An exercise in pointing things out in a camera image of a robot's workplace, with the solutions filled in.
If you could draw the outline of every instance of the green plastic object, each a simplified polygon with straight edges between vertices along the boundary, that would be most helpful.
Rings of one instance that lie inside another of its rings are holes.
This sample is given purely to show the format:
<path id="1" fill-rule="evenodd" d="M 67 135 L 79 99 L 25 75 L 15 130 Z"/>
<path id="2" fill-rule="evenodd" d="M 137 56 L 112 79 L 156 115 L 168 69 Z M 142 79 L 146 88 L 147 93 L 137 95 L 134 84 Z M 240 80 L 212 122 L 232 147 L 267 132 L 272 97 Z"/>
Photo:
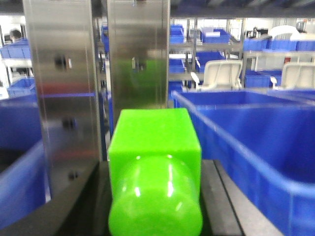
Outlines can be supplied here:
<path id="1" fill-rule="evenodd" d="M 201 148 L 186 109 L 123 110 L 109 149 L 113 236 L 198 236 Z"/>

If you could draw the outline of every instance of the blue plastic bin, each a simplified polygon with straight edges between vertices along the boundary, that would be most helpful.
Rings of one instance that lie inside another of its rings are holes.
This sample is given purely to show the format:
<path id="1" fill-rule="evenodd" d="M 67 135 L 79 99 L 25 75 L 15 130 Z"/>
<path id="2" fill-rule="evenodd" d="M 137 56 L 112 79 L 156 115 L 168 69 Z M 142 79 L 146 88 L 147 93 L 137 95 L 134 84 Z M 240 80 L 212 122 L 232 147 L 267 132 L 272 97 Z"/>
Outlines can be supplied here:
<path id="1" fill-rule="evenodd" d="M 183 82 L 182 81 L 169 81 L 168 82 L 168 100 L 172 100 L 172 97 L 171 97 L 172 91 L 182 92 Z"/>
<path id="2" fill-rule="evenodd" d="M 45 204 L 46 173 L 40 141 L 0 174 L 0 229 Z"/>
<path id="3" fill-rule="evenodd" d="M 184 31 L 182 28 L 171 28 L 170 43 L 183 43 Z"/>
<path id="4" fill-rule="evenodd" d="M 205 72 L 205 65 L 208 61 L 211 60 L 224 60 L 225 57 L 222 56 L 220 52 L 197 52 L 196 56 L 196 70 L 199 73 Z"/>
<path id="5" fill-rule="evenodd" d="M 0 101 L 0 148 L 27 151 L 41 139 L 36 95 Z"/>
<path id="6" fill-rule="evenodd" d="M 204 158 L 220 160 L 284 235 L 315 235 L 314 106 L 189 113 Z"/>
<path id="7" fill-rule="evenodd" d="M 184 73 L 185 64 L 182 59 L 169 60 L 169 73 Z"/>
<path id="8" fill-rule="evenodd" d="M 267 44 L 267 49 L 296 51 L 297 41 L 290 40 L 270 40 Z"/>
<path id="9" fill-rule="evenodd" d="M 247 70 L 245 74 L 246 88 L 269 88 L 271 86 L 270 75 L 258 71 Z"/>
<path id="10" fill-rule="evenodd" d="M 270 90 L 267 93 L 272 96 L 300 100 L 304 103 L 315 105 L 315 90 Z"/>
<path id="11" fill-rule="evenodd" d="M 277 79 L 277 86 L 281 85 L 281 82 L 282 82 L 282 71 L 281 70 L 262 70 L 262 71 L 260 71 L 260 73 L 275 77 Z"/>
<path id="12" fill-rule="evenodd" d="M 30 59 L 31 51 L 29 41 L 27 39 L 21 39 L 15 43 L 3 46 L 0 49 L 1 56 L 4 59 Z"/>
<path id="13" fill-rule="evenodd" d="M 0 101 L 0 149 L 27 151 L 0 174 L 0 229 L 45 203 L 46 165 L 36 95 Z"/>
<path id="14" fill-rule="evenodd" d="M 107 94 L 107 99 L 108 99 L 108 110 L 109 110 L 109 132 L 110 132 L 110 135 L 111 137 L 113 136 L 114 134 L 114 111 L 113 111 L 113 100 L 112 100 L 112 95 L 111 93 L 109 92 Z"/>
<path id="15" fill-rule="evenodd" d="M 315 51 L 315 41 L 298 41 L 297 51 Z"/>
<path id="16" fill-rule="evenodd" d="M 172 29 L 182 29 L 184 31 L 184 27 L 182 25 L 170 25 L 171 30 Z"/>
<path id="17" fill-rule="evenodd" d="M 220 32 L 220 37 L 205 36 L 205 32 L 200 34 L 203 43 L 229 43 L 231 35 L 223 29 L 214 29 L 214 32 Z"/>
<path id="18" fill-rule="evenodd" d="M 267 48 L 268 40 L 246 39 L 244 41 L 244 51 L 261 51 Z"/>
<path id="19" fill-rule="evenodd" d="M 173 92 L 174 107 L 204 108 L 266 107 L 301 104 L 290 99 L 268 96 L 250 91 Z"/>
<path id="20" fill-rule="evenodd" d="M 3 59 L 10 58 L 9 50 L 6 46 L 0 48 L 0 54 Z"/>
<path id="21" fill-rule="evenodd" d="M 10 97 L 23 96 L 36 93 L 35 79 L 33 77 L 20 79 L 7 89 Z"/>

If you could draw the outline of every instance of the ceiling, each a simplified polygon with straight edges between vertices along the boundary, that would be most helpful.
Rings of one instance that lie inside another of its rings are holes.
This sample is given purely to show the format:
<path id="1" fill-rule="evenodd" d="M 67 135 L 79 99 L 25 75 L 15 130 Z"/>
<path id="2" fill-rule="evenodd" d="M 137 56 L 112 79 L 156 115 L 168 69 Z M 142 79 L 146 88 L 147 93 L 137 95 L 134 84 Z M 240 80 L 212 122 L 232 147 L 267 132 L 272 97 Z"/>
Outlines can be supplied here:
<path id="1" fill-rule="evenodd" d="M 92 0 L 95 16 L 106 15 L 106 0 Z M 0 0 L 0 14 L 23 14 L 22 0 Z M 171 0 L 172 17 L 315 18 L 315 0 Z"/>

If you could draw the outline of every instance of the green cylindrical cap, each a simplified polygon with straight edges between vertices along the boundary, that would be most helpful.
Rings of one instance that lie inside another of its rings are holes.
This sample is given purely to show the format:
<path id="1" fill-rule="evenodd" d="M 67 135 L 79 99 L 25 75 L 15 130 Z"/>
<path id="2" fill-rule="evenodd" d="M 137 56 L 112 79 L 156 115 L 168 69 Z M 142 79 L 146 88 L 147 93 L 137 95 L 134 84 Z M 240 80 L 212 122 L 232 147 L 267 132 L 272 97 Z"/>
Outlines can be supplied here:
<path id="1" fill-rule="evenodd" d="M 199 191 L 186 164 L 173 156 L 138 156 L 116 188 L 109 226 L 113 236 L 198 236 Z"/>

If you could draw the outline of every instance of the metal plate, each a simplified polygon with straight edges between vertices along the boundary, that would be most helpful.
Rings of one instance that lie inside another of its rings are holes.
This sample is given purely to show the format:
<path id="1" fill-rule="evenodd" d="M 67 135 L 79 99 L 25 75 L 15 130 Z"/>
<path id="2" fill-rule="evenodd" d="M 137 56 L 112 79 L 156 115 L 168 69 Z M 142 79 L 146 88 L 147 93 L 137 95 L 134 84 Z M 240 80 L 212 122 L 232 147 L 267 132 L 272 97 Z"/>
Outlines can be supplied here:
<path id="1" fill-rule="evenodd" d="M 169 0 L 108 0 L 111 92 L 121 109 L 166 107 Z"/>
<path id="2" fill-rule="evenodd" d="M 90 0 L 24 0 L 53 195 L 102 159 Z"/>

